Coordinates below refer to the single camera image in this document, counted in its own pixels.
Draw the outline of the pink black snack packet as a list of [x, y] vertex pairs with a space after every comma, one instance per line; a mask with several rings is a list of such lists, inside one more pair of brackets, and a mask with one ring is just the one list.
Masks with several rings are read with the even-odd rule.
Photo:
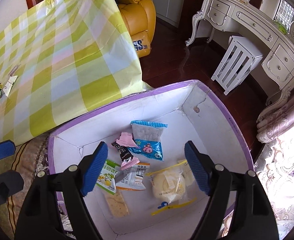
[[139, 159], [129, 151], [130, 147], [137, 146], [131, 133], [122, 132], [120, 137], [115, 142], [112, 142], [111, 145], [115, 147], [120, 154], [122, 160], [120, 169], [122, 171], [131, 168], [140, 162]]

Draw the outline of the white ornate dressing table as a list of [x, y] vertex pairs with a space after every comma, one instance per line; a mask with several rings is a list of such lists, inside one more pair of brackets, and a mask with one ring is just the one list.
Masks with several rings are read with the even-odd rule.
[[207, 21], [213, 31], [239, 33], [245, 30], [263, 42], [268, 54], [261, 67], [280, 91], [274, 105], [287, 102], [294, 88], [294, 42], [270, 17], [252, 6], [250, 0], [203, 0], [200, 11], [192, 18], [193, 30], [187, 46], [194, 42], [201, 20]]

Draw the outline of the green checkered tablecloth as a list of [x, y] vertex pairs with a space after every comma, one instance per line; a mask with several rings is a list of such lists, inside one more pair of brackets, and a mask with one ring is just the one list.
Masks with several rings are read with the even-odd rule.
[[44, 0], [0, 33], [0, 142], [23, 144], [77, 116], [149, 88], [137, 61], [76, 61], [64, 0]]

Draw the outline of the white slatted stool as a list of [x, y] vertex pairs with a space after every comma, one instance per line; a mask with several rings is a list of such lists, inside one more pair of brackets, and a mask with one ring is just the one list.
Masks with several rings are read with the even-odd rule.
[[217, 81], [227, 95], [246, 79], [262, 58], [263, 52], [248, 38], [231, 36], [228, 49], [212, 75], [212, 80]]

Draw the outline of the small white candy packet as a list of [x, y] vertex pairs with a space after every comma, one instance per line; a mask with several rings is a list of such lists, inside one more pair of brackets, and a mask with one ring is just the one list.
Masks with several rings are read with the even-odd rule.
[[6, 84], [3, 86], [3, 93], [6, 97], [9, 96], [11, 89], [12, 89], [13, 85], [15, 84], [17, 78], [18, 78], [17, 75], [10, 76], [8, 81], [6, 82]]

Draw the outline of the striped sofa cushion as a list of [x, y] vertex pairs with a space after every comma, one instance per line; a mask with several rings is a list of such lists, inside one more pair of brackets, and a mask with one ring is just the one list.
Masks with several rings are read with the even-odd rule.
[[66, 239], [47, 146], [48, 134], [0, 143], [0, 239]]

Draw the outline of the white purple storage box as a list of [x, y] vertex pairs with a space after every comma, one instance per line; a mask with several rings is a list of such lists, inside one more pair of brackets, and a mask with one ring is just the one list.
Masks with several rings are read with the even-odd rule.
[[[78, 164], [101, 141], [114, 142], [122, 132], [131, 131], [133, 120], [167, 124], [161, 136], [164, 159], [140, 158], [150, 164], [150, 171], [183, 160], [188, 141], [232, 172], [245, 173], [253, 168], [246, 141], [227, 108], [205, 84], [191, 80], [132, 94], [61, 126], [49, 139], [50, 173]], [[149, 178], [144, 178], [144, 185], [144, 191], [123, 192], [129, 214], [122, 218], [112, 216], [101, 188], [95, 187], [85, 197], [103, 239], [189, 239], [208, 197], [193, 184], [191, 194], [196, 199], [191, 204], [158, 212], [160, 203]]]

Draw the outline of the cracker clear packet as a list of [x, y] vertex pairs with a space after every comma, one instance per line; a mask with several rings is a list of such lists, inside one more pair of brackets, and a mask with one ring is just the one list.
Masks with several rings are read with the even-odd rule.
[[105, 192], [104, 197], [114, 218], [122, 218], [130, 214], [121, 191], [117, 191], [115, 194]]

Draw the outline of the blue sesame snack packet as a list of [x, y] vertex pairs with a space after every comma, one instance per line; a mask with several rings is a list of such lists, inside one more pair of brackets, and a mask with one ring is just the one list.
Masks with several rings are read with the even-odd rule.
[[130, 124], [136, 146], [128, 149], [149, 159], [163, 161], [161, 136], [168, 125], [144, 120], [133, 120]]

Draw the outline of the white cookie snack packet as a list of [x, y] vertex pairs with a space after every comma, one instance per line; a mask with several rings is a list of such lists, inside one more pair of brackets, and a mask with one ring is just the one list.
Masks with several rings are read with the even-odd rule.
[[182, 167], [182, 176], [185, 179], [186, 186], [191, 186], [195, 181], [191, 168], [186, 160], [179, 160], [178, 164]]

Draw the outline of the round bun yellow-edged packet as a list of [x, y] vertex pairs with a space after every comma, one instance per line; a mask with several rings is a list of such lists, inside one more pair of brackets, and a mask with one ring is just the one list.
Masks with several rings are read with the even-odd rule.
[[157, 209], [152, 211], [152, 216], [166, 210], [180, 209], [197, 200], [195, 181], [191, 186], [186, 186], [182, 167], [178, 163], [149, 172], [147, 176], [152, 185], [152, 193], [158, 201]]

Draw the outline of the white barcode snack packet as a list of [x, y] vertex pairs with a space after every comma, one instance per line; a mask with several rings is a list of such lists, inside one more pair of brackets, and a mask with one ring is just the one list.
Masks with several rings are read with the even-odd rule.
[[143, 184], [144, 173], [149, 168], [149, 163], [138, 163], [128, 169], [119, 171], [115, 177], [116, 188], [127, 191], [145, 190], [146, 187]]

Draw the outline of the purple bar clear packet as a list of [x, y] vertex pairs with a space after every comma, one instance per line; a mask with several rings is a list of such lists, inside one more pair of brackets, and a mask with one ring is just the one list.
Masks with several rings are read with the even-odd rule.
[[17, 64], [12, 68], [12, 70], [9, 72], [9, 76], [14, 76], [18, 68], [20, 67], [20, 64]]

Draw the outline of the green white snack packet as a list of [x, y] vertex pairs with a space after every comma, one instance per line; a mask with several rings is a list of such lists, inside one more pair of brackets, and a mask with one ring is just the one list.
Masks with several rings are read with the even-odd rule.
[[117, 191], [115, 177], [120, 172], [120, 165], [106, 160], [99, 174], [96, 185], [107, 193], [114, 195]]

